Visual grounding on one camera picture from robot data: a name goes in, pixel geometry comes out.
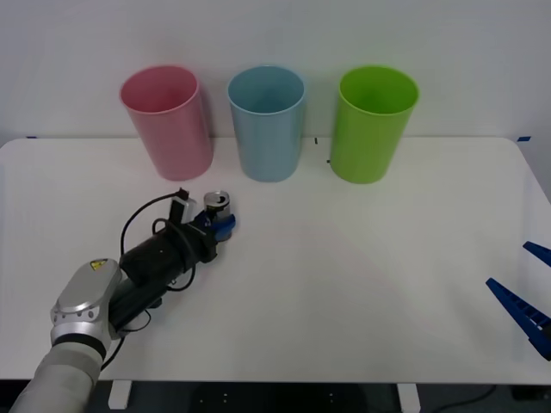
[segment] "cable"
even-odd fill
[[[135,330],[121,330],[121,331],[124,332],[124,333],[137,333],[138,331],[142,331],[152,321],[152,314],[148,310],[145,310],[145,314],[147,314],[147,316],[149,317],[149,319],[147,320],[145,325],[143,325],[140,328],[135,329]]]
[[[132,221],[135,220],[135,218],[144,210],[146,209],[147,207],[155,204],[156,202],[160,202],[161,200],[168,200],[169,198],[172,198],[174,196],[177,196],[179,194],[179,192],[175,192],[175,193],[172,193],[172,194],[167,194],[167,195],[163,195],[163,196],[159,196],[158,198],[155,198],[154,200],[150,200],[149,202],[145,203],[143,206],[141,206],[140,208],[138,208],[136,210],[135,213],[132,214],[132,216],[128,219],[128,221],[124,224],[124,226],[122,227],[122,232],[121,232],[121,256],[124,256],[124,252],[125,252],[125,249],[124,249],[124,239],[125,239],[125,236],[127,234],[127,230],[128,230],[128,227],[130,226],[130,224],[132,223]],[[189,240],[187,239],[186,235],[174,224],[172,224],[168,219],[164,219],[164,218],[158,218],[158,219],[155,219],[155,221],[153,221],[153,225],[152,225],[152,232],[153,232],[153,235],[157,233],[156,231],[156,226],[159,222],[164,222],[164,225],[165,226],[169,226],[171,229],[173,229],[174,231],[176,231],[176,233],[180,236],[180,238],[182,239],[183,243],[185,243],[186,245],[186,248],[188,249],[188,253],[189,255],[191,256],[191,259],[193,260],[193,262],[197,262],[197,257],[195,255],[195,252],[193,250],[193,247],[191,246],[191,243],[189,242]],[[193,280],[195,279],[195,264],[193,265],[193,267],[191,268],[191,276],[189,277],[189,281],[186,283],[185,286],[183,287],[180,287],[180,288],[173,288],[173,287],[167,287],[167,291],[183,291],[187,288],[189,288],[189,286],[191,286],[191,283],[193,282]],[[138,332],[138,331],[142,331],[145,327],[147,327],[149,325],[149,323],[152,321],[152,315],[151,313],[148,311],[148,310],[145,310],[145,313],[147,314],[147,316],[149,317],[149,319],[147,320],[147,323],[145,323],[144,326],[138,328],[138,329],[135,329],[135,330],[122,330],[123,332],[125,333],[135,333],[135,332]],[[119,354],[119,351],[121,351],[121,348],[122,348],[122,345],[124,344],[124,341],[125,341],[125,337],[122,337],[120,340],[119,340],[119,344],[117,344],[117,347],[115,348],[115,351],[109,356],[109,358],[103,363],[102,365],[102,369],[101,371],[103,371],[105,368],[107,368],[109,366],[109,364],[111,364],[113,362],[113,360],[115,359],[115,357]]]
[[[464,400],[462,402],[455,402],[450,404],[445,404],[444,406],[440,406],[439,408],[432,411],[432,413],[441,413],[442,411],[453,409],[454,407],[460,407],[465,406],[467,404],[473,404],[478,403],[484,400],[485,398],[489,398],[497,389],[498,387],[496,385],[493,385],[490,387],[486,392],[478,396],[477,398],[471,398],[470,400]]]
[[[142,205],[140,208],[138,208],[138,210],[135,213],[132,214],[132,216],[128,219],[128,221],[122,227],[122,232],[121,232],[121,256],[124,256],[124,237],[127,234],[128,226],[130,226],[132,221],[134,221],[134,219],[139,215],[139,213],[141,213],[147,207],[155,204],[156,202],[159,202],[161,200],[168,200],[169,198],[172,198],[173,196],[177,196],[178,194],[179,194],[178,192],[173,192],[172,194],[159,196],[158,198],[155,198],[154,200],[150,200],[146,204]]]
[[[120,340],[119,340],[119,344],[117,344],[117,347],[115,349],[115,351],[109,356],[109,358],[103,363],[102,365],[102,369],[101,371],[105,370],[109,364],[111,364],[113,362],[113,360],[115,359],[115,357],[119,354],[119,351],[121,351],[121,347],[122,347],[122,344],[124,344],[124,340],[125,340],[125,337],[122,337]]]
[[[159,222],[164,222],[165,226],[170,227],[172,230],[174,230],[176,232],[176,234],[178,234],[178,236],[182,239],[183,243],[186,244],[186,248],[188,249],[188,253],[191,256],[191,261],[198,262],[199,260],[197,259],[197,256],[195,255],[195,251],[194,251],[193,247],[191,246],[191,243],[189,242],[188,238],[186,237],[186,234],[184,234],[183,231],[180,228],[178,228],[176,225],[172,224],[168,219],[157,218],[153,221],[153,224],[152,224],[153,235],[157,234],[157,232],[158,232],[157,231],[157,224]],[[166,287],[167,291],[181,292],[183,290],[187,290],[189,288],[189,286],[191,286],[191,283],[193,282],[193,280],[195,279],[195,271],[196,271],[196,265],[193,264],[193,266],[191,267],[191,276],[189,277],[189,280],[186,283],[186,285],[183,286],[183,287],[179,287],[179,288]]]

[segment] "plastic cup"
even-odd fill
[[[346,73],[331,146],[333,171],[354,183],[380,180],[418,98],[416,83],[390,67],[363,66]]]
[[[230,81],[227,94],[244,173],[261,182],[289,178],[300,156],[305,101],[300,76],[278,66],[253,67]]]
[[[121,100],[162,177],[184,181],[208,169],[213,147],[193,73],[174,65],[144,69],[122,85]]]

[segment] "floor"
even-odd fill
[[[20,383],[9,385],[6,382],[0,382],[0,405],[4,406],[0,407],[0,413],[8,411],[5,406],[9,404],[10,399],[13,400],[21,387]],[[110,412],[108,408],[110,388],[110,382],[98,384],[86,413]],[[315,410],[318,413],[323,411],[392,413],[400,411],[394,385],[300,385],[300,388],[297,385],[284,385],[284,390],[277,392],[276,398],[275,393],[271,391],[273,388],[273,385],[265,384],[134,382],[126,412],[239,411],[246,413],[249,411]],[[432,413],[434,409],[445,404],[476,398],[487,389],[487,385],[418,385],[423,413]],[[305,394],[303,403],[298,396]],[[320,396],[324,398],[322,404],[319,403]],[[279,406],[274,403],[276,399],[279,400]],[[292,399],[293,407],[296,409],[289,409],[288,405],[282,403],[284,399]],[[550,413],[551,400],[518,401],[512,396],[511,387],[501,385],[486,400],[445,411],[452,413]]]

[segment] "yellow warning label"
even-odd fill
[[[102,267],[102,265],[107,262],[107,260],[95,260],[95,261],[90,261],[90,266],[92,267],[92,269],[94,271],[97,271],[99,268]]]

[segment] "blue cup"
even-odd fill
[[[278,66],[253,67],[230,81],[233,128],[248,177],[279,182],[296,170],[305,92],[300,76]]]

